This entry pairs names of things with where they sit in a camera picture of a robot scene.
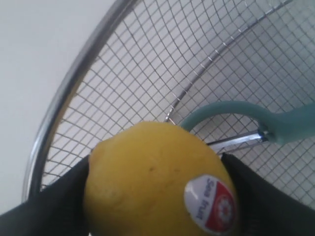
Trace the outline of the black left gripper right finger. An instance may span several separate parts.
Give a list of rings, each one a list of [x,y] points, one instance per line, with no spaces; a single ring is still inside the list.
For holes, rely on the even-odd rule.
[[[242,236],[313,236],[315,211],[280,191],[232,154],[221,160],[240,204]]]

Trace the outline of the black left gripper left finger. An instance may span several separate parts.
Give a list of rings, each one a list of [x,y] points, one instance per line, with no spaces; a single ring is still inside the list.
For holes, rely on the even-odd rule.
[[[0,216],[2,236],[87,236],[83,195],[88,175],[88,157],[65,175]]]

